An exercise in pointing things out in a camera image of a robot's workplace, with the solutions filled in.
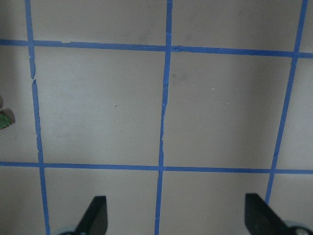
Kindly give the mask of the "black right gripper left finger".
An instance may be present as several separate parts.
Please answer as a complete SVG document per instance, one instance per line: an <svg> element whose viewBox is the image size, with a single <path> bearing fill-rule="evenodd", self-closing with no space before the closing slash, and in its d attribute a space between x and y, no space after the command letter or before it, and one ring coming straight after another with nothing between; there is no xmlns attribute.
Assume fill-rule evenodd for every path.
<svg viewBox="0 0 313 235"><path fill-rule="evenodd" d="M80 235L105 235L108 229L106 196L95 196L75 229Z"/></svg>

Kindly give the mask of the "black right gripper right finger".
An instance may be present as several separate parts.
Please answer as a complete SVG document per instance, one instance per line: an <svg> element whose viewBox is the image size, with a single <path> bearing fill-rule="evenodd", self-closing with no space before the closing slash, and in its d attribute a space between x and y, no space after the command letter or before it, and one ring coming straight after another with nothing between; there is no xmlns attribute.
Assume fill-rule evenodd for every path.
<svg viewBox="0 0 313 235"><path fill-rule="evenodd" d="M286 235L288 226L256 193L245 195L245 226L250 235Z"/></svg>

